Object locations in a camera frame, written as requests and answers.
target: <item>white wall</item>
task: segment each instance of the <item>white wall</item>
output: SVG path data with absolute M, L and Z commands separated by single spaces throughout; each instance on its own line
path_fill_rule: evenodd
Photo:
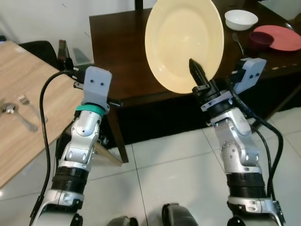
M 145 8 L 151 8 L 157 0 L 143 1 Z M 263 4 L 286 19 L 301 12 L 300 0 L 268 0 Z M 2 0 L 0 34 L 16 43 L 48 40 L 56 51 L 58 40 L 67 40 L 75 64 L 92 62 L 89 16 L 134 8 L 134 0 Z
M 286 20 L 292 20 L 301 13 L 301 0 L 267 0 L 261 3 Z

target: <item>floor tile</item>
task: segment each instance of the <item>floor tile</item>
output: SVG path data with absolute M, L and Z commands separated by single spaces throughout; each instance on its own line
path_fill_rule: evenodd
M 80 214 L 85 226 L 105 226 L 113 218 L 136 217 L 145 226 L 145 213 L 137 171 L 89 181 Z
M 133 144 L 137 168 L 212 151 L 201 129 Z
M 30 213 L 39 194 L 31 194 L 18 198 L 0 201 L 0 225 L 27 226 Z
M 113 148 L 109 150 L 116 158 L 121 160 L 118 148 Z M 117 166 L 116 164 L 109 161 L 104 156 L 98 154 L 94 156 L 92 162 L 92 169 L 89 174 L 89 179 L 94 180 L 97 178 L 103 178 L 107 176 L 111 176 L 118 173 L 128 172 L 131 170 L 136 169 L 133 149 L 132 145 L 126 146 L 127 156 L 128 156 L 128 163 L 124 163 L 121 166 Z
M 51 187 L 51 180 L 53 176 L 55 144 L 56 142 L 53 142 L 49 146 L 51 157 L 51 173 L 48 188 Z M 43 150 L 41 154 L 39 154 L 29 165 L 27 165 L 19 174 L 17 174 L 7 185 L 1 189 L 2 196 L 0 197 L 0 200 L 40 192 L 46 176 L 46 164 L 46 152 Z
M 289 134 L 301 130 L 301 107 L 277 112 L 272 116 L 273 123 L 282 134 Z
M 213 152 L 214 152 L 214 154 L 215 154 L 218 162 L 220 163 L 220 166 L 221 166 L 222 170 L 225 171 L 224 170 L 224 163 L 223 163 L 222 157 L 221 157 L 221 149 L 220 148 L 219 149 L 215 149 L 215 150 L 213 150 Z
M 220 142 L 215 134 L 213 126 L 203 129 L 203 132 L 213 150 L 220 148 Z
M 161 209 L 178 202 L 199 225 L 226 225 L 228 187 L 213 152 L 138 170 L 149 226 L 162 225 Z
M 299 153 L 299 156 L 301 156 L 301 131 L 288 134 L 285 137 L 293 146 L 295 151 Z
M 272 138 L 267 140 L 267 143 L 273 161 L 277 153 L 278 140 L 277 138 Z M 263 178 L 267 183 L 267 157 L 262 142 L 258 143 L 258 146 L 263 152 L 260 157 L 260 165 L 263 171 Z M 284 141 L 283 153 L 277 167 L 273 183 L 276 198 L 280 202 L 286 219 L 286 224 L 299 225 L 301 222 L 301 158 L 286 139 Z

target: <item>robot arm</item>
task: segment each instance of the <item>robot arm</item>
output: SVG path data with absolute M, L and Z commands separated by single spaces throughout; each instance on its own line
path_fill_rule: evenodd
M 102 117 L 109 112 L 107 96 L 112 74 L 97 67 L 86 71 L 84 99 L 75 112 L 78 119 L 71 126 L 71 141 L 65 147 L 33 226 L 81 226 L 77 213 L 84 201 L 84 189 L 91 171 L 94 143 L 98 139 Z
M 265 64 L 266 60 L 259 58 L 239 61 L 232 73 L 236 83 L 234 90 L 241 93 L 254 86 Z M 190 71 L 194 78 L 201 77 L 205 81 L 193 91 L 202 104 L 201 109 L 210 114 L 220 142 L 230 190 L 227 204 L 234 215 L 228 226 L 284 226 L 279 202 L 267 197 L 265 192 L 258 163 L 260 152 L 252 139 L 251 127 L 242 112 L 232 106 L 231 93 L 219 91 L 214 81 L 207 83 L 200 65 L 193 60 L 190 60 Z

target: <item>light wooden table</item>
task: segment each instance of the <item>light wooden table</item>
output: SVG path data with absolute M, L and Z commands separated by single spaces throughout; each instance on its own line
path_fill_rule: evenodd
M 56 72 L 55 68 L 13 42 L 0 44 L 0 105 L 18 104 L 20 115 L 39 126 L 39 131 L 32 133 L 16 116 L 0 115 L 0 188 L 45 148 L 39 119 L 30 107 L 19 103 L 17 97 L 26 95 L 38 109 L 41 89 Z M 83 91 L 73 88 L 73 80 L 66 75 L 49 84 L 44 96 L 49 143 L 71 122 L 82 98 Z

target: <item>gray bracket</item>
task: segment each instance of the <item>gray bracket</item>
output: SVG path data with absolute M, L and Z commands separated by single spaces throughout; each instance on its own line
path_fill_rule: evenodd
M 241 82 L 238 82 L 234 86 L 234 90 L 236 93 L 242 93 L 243 91 L 251 88 L 254 86 L 257 81 L 259 80 L 259 77 L 264 69 L 265 64 L 267 63 L 266 60 L 261 59 L 261 58 L 246 58 L 242 59 L 245 61 L 245 64 L 243 65 L 242 69 L 245 69 L 245 74 Z M 232 104 L 232 98 L 233 96 L 229 91 L 223 90 L 220 92 L 220 96 L 213 99 L 212 101 L 209 101 L 208 103 L 204 104 L 201 106 L 201 109 L 203 112 L 207 111 L 209 107 L 212 107 L 215 104 L 220 103 L 221 101 L 224 101 L 226 99 L 229 100 L 229 102 Z
M 81 104 L 93 103 L 101 106 L 107 114 L 110 110 L 107 104 L 112 74 L 104 69 L 90 66 L 86 70 L 84 81 L 84 99 Z

